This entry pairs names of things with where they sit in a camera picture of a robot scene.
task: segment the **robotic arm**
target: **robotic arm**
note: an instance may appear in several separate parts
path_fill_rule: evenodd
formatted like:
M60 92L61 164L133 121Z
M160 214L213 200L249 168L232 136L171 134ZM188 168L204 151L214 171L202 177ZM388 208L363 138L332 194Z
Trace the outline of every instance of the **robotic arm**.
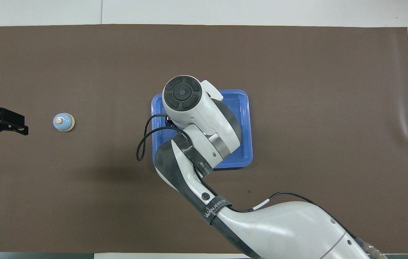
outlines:
M202 181L240 146L240 125L222 98L211 83L191 76L175 77L165 85L165 110L183 132L158 147L154 165L159 176L251 258L368 259L354 238L312 203L285 202L258 210L266 200L253 209L237 210ZM375 251L366 252L383 256Z

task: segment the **robot end effector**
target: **robot end effector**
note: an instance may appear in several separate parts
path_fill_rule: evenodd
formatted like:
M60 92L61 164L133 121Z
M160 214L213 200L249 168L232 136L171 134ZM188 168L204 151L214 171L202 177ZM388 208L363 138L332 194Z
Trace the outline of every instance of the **robot end effector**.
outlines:
M195 124L224 159L242 140L240 124L222 103L223 96L207 80L191 76L172 78L164 87L162 102L169 118L180 128Z

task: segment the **logo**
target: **logo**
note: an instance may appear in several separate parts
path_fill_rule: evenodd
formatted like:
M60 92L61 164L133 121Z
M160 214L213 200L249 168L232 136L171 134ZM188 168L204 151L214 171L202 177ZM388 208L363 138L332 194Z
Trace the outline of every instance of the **logo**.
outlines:
M210 209L206 207L207 211L204 213L204 216L208 218L210 215L216 215L215 211L222 205L226 200L219 200L215 205L213 205Z
M205 172L207 174L210 173L210 170L208 169L208 167L202 161L199 162L199 165L205 170Z

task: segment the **round black button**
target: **round black button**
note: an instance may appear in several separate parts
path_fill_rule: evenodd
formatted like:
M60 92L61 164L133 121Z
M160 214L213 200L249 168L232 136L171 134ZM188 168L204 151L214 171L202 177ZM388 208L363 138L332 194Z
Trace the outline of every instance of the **round black button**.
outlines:
M203 200L208 200L208 199L210 199L210 194L202 193L201 197L202 197Z
M174 97L177 100L186 100L191 95L191 87L187 83L178 83L174 86Z

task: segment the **blue plastic tray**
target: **blue plastic tray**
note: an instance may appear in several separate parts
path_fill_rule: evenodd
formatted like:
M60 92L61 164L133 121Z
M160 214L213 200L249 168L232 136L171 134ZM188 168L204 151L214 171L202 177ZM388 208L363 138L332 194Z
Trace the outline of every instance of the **blue plastic tray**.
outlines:
M215 168L239 168L245 167L252 162L252 130L250 128L250 112L248 108L248 96L243 90L220 90L223 95L223 103L234 113L242 128L242 143L238 149L225 158ZM166 113L162 104L162 94L157 94L151 100L151 115ZM166 125L164 117L155 117L151 121L152 129ZM173 130L162 130L153 133L153 161L157 147L175 136Z

